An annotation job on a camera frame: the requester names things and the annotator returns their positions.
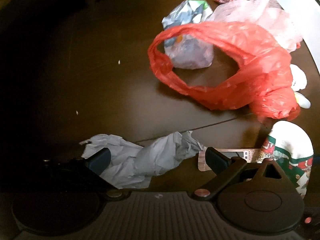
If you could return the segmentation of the christmas paper cup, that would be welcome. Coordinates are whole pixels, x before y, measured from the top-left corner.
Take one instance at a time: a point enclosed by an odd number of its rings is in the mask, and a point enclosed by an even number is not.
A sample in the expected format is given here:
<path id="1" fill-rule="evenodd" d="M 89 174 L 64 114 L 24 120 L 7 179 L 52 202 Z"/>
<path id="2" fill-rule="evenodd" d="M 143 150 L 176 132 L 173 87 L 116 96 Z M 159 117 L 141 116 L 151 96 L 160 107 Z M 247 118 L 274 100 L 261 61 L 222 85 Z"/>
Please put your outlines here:
<path id="1" fill-rule="evenodd" d="M 255 162 L 266 158 L 275 160 L 300 196 L 305 197 L 313 161 L 313 146 L 307 133 L 291 122 L 276 122 Z"/>

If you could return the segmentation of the grey paper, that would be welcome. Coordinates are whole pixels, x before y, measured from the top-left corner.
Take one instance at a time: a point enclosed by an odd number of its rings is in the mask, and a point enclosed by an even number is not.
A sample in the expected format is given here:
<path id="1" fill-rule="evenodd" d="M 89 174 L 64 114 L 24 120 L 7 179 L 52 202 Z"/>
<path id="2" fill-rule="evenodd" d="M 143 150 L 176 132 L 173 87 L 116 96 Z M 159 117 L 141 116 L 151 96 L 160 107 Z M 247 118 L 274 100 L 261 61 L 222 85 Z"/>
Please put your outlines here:
<path id="1" fill-rule="evenodd" d="M 174 132 L 145 147 L 117 135 L 99 134 L 82 142 L 86 144 L 82 157 L 88 159 L 108 148 L 111 162 L 100 177 L 118 189 L 144 189 L 149 187 L 152 177 L 165 174 L 203 150 L 191 134 Z"/>

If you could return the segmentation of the yellow white tube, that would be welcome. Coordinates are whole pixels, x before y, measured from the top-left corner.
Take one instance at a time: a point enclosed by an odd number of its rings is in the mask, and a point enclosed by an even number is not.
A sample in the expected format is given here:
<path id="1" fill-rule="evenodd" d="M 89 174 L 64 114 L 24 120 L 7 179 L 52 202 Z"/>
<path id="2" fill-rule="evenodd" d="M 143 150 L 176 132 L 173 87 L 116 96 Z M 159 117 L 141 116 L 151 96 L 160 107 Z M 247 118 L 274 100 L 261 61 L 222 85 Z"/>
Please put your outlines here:
<path id="1" fill-rule="evenodd" d="M 301 108 L 309 109 L 311 107 L 311 102 L 303 94 L 295 92 L 295 98 Z"/>

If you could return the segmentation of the red plastic bag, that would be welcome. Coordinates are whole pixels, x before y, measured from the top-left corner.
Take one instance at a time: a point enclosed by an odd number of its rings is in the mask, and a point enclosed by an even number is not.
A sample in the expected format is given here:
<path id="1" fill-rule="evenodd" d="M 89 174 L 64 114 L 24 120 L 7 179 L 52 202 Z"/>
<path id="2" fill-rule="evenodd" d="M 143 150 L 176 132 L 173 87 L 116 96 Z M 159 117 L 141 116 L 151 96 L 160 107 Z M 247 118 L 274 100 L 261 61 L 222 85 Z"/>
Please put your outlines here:
<path id="1" fill-rule="evenodd" d="M 238 64 L 238 71 L 216 87 L 187 85 L 173 72 L 171 59 L 158 50 L 164 40 L 187 34 L 218 47 Z M 175 26 L 155 37 L 148 57 L 159 81 L 210 110 L 234 110 L 249 105 L 260 121 L 293 120 L 300 114 L 291 87 L 291 55 L 257 24 L 207 21 Z"/>

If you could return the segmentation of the white tissue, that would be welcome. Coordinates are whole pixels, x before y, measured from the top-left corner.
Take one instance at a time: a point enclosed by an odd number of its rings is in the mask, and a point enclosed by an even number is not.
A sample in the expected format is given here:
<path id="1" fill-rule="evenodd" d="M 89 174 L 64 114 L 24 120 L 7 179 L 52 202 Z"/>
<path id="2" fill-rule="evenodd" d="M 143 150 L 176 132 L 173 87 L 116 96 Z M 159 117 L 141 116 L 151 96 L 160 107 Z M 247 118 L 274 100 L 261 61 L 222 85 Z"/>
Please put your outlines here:
<path id="1" fill-rule="evenodd" d="M 291 88 L 295 92 L 305 89 L 308 84 L 306 74 L 295 64 L 290 64 L 290 69 L 293 77 Z"/>

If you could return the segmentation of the grey white health bag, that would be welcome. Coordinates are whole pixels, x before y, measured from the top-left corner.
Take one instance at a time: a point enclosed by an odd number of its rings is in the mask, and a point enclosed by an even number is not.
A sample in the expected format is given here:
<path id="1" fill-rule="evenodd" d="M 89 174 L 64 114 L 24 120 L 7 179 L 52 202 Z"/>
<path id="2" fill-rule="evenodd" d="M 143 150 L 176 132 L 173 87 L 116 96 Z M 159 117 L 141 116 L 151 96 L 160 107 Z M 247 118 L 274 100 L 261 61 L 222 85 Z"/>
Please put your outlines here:
<path id="1" fill-rule="evenodd" d="M 189 23 L 201 23 L 213 13 L 205 0 L 185 0 L 162 20 L 163 29 Z M 164 41 L 165 54 L 175 68 L 201 69 L 212 64 L 213 45 L 191 35 L 179 35 Z"/>

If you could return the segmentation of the pink foam net wrap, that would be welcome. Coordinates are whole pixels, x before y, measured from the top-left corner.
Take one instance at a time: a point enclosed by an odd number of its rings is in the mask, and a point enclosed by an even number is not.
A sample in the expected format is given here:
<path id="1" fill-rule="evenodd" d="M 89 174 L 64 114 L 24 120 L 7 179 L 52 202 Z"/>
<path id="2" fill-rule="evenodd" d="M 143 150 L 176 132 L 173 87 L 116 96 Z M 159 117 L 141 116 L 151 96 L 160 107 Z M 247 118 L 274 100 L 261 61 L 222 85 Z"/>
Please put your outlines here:
<path id="1" fill-rule="evenodd" d="M 300 48 L 303 40 L 298 24 L 277 0 L 236 0 L 221 4 L 207 20 L 257 24 L 271 33 L 289 53 Z"/>

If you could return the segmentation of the maroon candy wrapper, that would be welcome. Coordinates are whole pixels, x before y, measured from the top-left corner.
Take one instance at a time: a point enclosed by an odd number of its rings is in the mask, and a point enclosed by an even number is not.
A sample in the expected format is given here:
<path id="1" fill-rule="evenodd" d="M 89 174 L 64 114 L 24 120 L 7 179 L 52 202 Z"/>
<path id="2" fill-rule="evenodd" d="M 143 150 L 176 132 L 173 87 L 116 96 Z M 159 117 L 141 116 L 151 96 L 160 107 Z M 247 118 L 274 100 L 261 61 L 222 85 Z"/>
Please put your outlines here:
<path id="1" fill-rule="evenodd" d="M 214 0 L 214 2 L 217 4 L 225 4 L 225 3 L 234 2 L 234 1 L 236 0 Z"/>

